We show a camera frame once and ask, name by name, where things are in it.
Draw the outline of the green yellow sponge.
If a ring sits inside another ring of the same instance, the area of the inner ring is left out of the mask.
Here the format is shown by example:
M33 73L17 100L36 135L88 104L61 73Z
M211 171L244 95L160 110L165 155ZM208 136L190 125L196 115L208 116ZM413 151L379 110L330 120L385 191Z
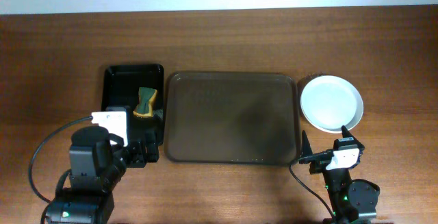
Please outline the green yellow sponge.
M139 118L151 118L153 116L153 104L157 98L158 91L153 88L139 87L138 105L133 115Z

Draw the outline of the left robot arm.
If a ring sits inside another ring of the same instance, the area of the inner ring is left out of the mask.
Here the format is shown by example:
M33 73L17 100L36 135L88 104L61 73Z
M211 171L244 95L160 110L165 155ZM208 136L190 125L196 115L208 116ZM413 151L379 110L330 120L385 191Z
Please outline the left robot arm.
M42 223L107 223L114 209L112 192L127 169L159 160L162 110L144 117L113 106L88 120L90 126L71 136L70 168L58 179Z

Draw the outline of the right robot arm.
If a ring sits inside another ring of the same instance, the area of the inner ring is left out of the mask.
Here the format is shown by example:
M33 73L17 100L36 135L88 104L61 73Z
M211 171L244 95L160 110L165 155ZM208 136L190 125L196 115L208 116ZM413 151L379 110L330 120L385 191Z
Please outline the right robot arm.
M311 150L309 139L302 132L302 153L299 164L308 164L309 173L322 174L330 203L323 203L329 218L323 223L370 223L377 216L380 195L378 185L365 179L352 179L350 170L359 165L365 146L346 127L333 147L319 153Z

